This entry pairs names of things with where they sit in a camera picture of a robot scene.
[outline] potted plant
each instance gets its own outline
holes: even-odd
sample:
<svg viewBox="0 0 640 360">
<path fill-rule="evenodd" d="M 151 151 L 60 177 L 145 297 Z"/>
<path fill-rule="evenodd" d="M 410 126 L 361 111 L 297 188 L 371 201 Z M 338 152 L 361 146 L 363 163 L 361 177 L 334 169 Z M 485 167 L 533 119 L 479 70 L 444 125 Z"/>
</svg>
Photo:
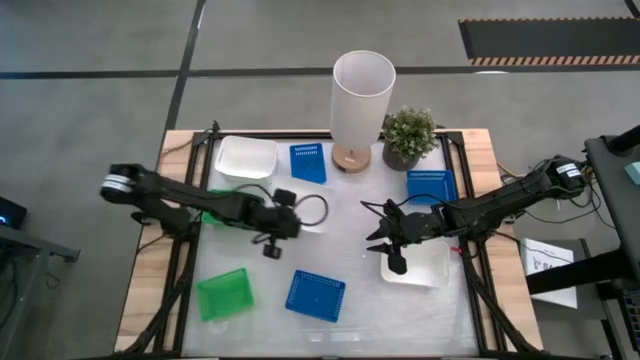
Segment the potted plant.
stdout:
<svg viewBox="0 0 640 360">
<path fill-rule="evenodd" d="M 429 110 L 403 106 L 385 119 L 382 159 L 393 170 L 407 171 L 438 144 Z"/>
</svg>

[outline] lamp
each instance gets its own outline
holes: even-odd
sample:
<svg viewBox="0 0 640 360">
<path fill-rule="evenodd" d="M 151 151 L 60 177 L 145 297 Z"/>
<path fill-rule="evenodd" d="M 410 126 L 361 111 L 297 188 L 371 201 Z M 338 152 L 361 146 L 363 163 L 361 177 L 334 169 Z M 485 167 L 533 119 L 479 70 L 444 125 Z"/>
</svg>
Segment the lamp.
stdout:
<svg viewBox="0 0 640 360">
<path fill-rule="evenodd" d="M 396 70 L 386 57 L 372 51 L 352 51 L 333 66 L 331 137 L 333 164 L 357 173 L 371 162 L 371 145 L 380 130 L 396 81 Z"/>
</svg>

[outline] green plastic basket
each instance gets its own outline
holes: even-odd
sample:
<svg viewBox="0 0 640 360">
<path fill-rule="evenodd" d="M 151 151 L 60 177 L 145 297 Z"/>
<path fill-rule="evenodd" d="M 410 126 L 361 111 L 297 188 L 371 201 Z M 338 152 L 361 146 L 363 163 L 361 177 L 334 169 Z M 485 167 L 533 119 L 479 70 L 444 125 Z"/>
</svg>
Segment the green plastic basket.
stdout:
<svg viewBox="0 0 640 360">
<path fill-rule="evenodd" d="M 196 294 L 202 321 L 217 320 L 253 306 L 245 268 L 199 282 Z"/>
</svg>

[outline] blue plastic basket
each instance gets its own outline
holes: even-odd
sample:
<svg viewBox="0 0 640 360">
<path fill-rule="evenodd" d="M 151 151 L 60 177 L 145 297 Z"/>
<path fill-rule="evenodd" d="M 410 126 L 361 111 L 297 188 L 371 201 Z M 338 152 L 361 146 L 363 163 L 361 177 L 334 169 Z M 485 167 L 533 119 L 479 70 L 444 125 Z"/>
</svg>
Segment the blue plastic basket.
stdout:
<svg viewBox="0 0 640 360">
<path fill-rule="evenodd" d="M 300 314 L 338 322 L 345 289 L 342 281 L 296 270 L 284 307 Z"/>
<path fill-rule="evenodd" d="M 458 198 L 456 185 L 453 182 L 453 174 L 449 170 L 407 171 L 407 191 L 409 196 L 429 194 L 444 201 L 452 201 Z M 409 203 L 413 205 L 433 205 L 439 202 L 427 196 L 409 200 Z"/>
<path fill-rule="evenodd" d="M 289 155 L 292 177 L 318 184 L 324 184 L 327 181 L 321 143 L 291 145 Z"/>
</svg>

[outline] floor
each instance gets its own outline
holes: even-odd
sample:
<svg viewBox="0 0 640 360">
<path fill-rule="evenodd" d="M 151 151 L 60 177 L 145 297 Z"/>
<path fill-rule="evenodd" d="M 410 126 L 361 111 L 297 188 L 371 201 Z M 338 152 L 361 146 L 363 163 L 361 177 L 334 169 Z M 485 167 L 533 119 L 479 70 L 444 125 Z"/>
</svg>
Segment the floor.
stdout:
<svg viewBox="0 0 640 360">
<path fill-rule="evenodd" d="M 0 73 L 138 72 L 0 80 L 0 195 L 30 209 L 30 233 L 82 248 L 77 264 L 52 263 L 62 282 L 43 287 L 24 358 L 113 349 L 140 228 L 130 209 L 98 196 L 111 163 L 153 168 L 167 128 L 202 129 L 214 119 L 226 129 L 328 126 L 330 77 L 187 79 L 189 67 L 330 67 L 353 49 L 398 66 L 466 66 L 458 19 L 581 16 L 628 10 L 622 0 L 0 0 Z M 638 93 L 636 71 L 401 75 L 390 110 L 428 107 L 446 127 L 489 128 L 498 159 L 523 173 L 554 154 L 582 158 L 586 138 L 637 125 Z M 580 210 L 548 201 L 531 212 L 559 220 Z M 525 217 L 516 232 L 584 237 L 592 253 L 618 245 L 595 216 L 563 225 Z M 537 310 L 548 350 L 607 352 L 599 323 Z"/>
</svg>

